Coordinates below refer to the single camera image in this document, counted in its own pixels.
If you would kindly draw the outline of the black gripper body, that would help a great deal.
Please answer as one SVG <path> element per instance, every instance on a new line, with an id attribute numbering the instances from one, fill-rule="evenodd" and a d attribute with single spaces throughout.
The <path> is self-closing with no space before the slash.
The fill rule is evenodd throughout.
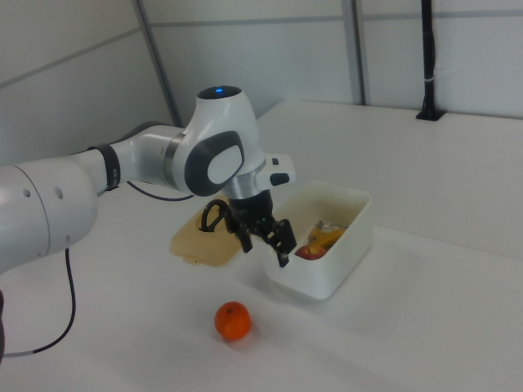
<path id="1" fill-rule="evenodd" d="M 275 221 L 269 190 L 243 199 L 229 199 L 233 217 L 248 229 L 270 229 Z"/>

